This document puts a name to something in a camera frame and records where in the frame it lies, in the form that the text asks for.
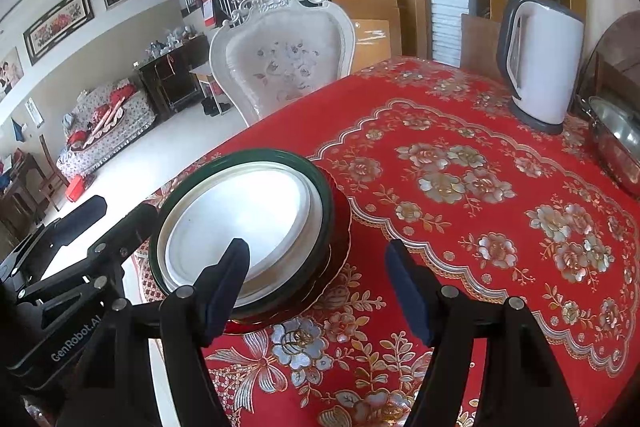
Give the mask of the small white side table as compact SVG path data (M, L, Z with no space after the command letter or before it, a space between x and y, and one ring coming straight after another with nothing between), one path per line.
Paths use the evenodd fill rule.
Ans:
M204 114L209 117L227 113L232 107L228 96L224 94L208 63L195 67L191 74L198 80L203 93L202 107Z

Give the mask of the wooden chair by wall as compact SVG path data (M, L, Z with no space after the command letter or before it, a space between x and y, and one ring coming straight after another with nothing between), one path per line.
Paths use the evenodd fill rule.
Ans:
M58 169L55 161L50 153L46 138L43 134L38 136L41 150L49 167L50 172L42 177L38 185L39 192L47 199L47 202L55 209L58 210L58 203L56 202L56 194L61 188L68 187L68 180L63 176L63 173Z

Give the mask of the red glass scalloped plate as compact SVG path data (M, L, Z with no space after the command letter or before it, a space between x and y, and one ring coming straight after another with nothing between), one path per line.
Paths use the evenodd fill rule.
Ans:
M248 333L258 332L277 323L288 321L296 315L310 310L326 291L337 275L342 271L349 256L352 236L352 212L349 202L344 193L338 188L335 179L326 169L319 168L320 172L328 181L334 200L335 220L326 255L324 265L314 273L310 281L297 293L285 301L276 311L265 312L257 315L254 319L229 320L224 328L224 333L231 336L239 336Z

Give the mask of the framed flower painting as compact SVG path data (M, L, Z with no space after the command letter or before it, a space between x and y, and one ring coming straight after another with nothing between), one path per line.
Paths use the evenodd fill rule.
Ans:
M29 62L37 64L59 43L94 19L90 0L62 0L23 34Z

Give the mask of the dark wooden cabinet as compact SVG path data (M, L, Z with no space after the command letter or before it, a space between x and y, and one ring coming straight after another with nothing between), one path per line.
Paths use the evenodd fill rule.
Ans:
M142 86L161 121L204 98L198 78L192 70L205 64L208 48L207 38L198 35L177 49L136 68Z

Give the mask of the red box on floor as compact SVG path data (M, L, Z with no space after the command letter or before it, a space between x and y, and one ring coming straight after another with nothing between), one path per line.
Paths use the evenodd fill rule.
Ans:
M82 194L85 193L85 189L85 178L80 174L76 174L66 186L65 197L69 202L77 202Z

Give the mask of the white grey electric kettle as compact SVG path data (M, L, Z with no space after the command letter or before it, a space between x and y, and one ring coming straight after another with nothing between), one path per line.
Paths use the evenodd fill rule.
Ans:
M584 22L552 0L508 0L496 62L509 89L510 112L529 128L563 131L584 40Z

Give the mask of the white ornate upholstered chair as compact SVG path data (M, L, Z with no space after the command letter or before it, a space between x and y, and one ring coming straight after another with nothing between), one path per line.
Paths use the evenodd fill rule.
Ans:
M329 0L242 0L209 46L216 83L250 127L349 75L352 20Z

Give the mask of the framed wedding photo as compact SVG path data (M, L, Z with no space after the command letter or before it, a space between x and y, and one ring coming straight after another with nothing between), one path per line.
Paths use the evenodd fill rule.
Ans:
M17 48L13 48L0 61L0 100L9 94L23 76L24 70Z

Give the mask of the red standing sign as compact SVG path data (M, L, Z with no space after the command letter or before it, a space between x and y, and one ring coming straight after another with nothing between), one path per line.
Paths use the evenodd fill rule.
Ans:
M216 25L214 0L202 0L202 14L204 25L206 27L213 27Z

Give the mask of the floral sofa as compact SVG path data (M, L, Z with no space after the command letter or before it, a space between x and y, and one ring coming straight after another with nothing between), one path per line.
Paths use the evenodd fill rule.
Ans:
M82 92L63 117L65 145L56 167L67 181L90 176L147 132L155 119L148 95L129 78Z

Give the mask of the red floral tablecloth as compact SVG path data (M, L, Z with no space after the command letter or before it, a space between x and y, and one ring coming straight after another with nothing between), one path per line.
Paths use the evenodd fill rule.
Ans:
M160 127L155 206L209 161L273 147L329 173L352 213L348 258L308 311L206 351L233 425L405 421L432 352L388 283L391 239L473 297L523 297L578 421L602 421L639 364L639 205L590 155L583 122L549 136L506 106L495 81L396 58L250 128L198 114Z

